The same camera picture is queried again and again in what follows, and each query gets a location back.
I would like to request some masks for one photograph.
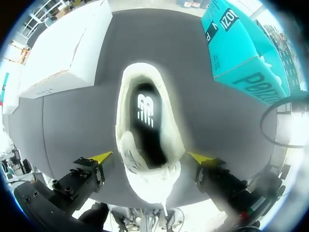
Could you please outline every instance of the white shoe box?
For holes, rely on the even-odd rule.
[[[51,25],[30,52],[18,95],[34,99],[93,86],[111,19],[108,1],[100,0],[70,12]]]

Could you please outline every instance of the new balance logo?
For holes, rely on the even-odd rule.
[[[154,102],[151,97],[139,94],[137,97],[137,107],[140,109],[137,112],[137,118],[153,128],[154,120],[150,117],[154,115]]]

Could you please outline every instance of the shoe insole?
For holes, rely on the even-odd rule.
[[[130,98],[130,131],[149,169],[167,162],[160,145],[162,99],[154,84],[136,86]]]

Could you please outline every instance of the shoe tongue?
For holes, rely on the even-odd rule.
[[[120,139],[120,154],[124,164],[131,172],[148,170],[147,163],[139,154],[130,131],[126,131]]]

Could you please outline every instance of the screw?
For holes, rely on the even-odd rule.
[[[87,173],[85,173],[85,172],[80,173],[80,176],[83,177],[83,178],[86,178],[87,177]]]

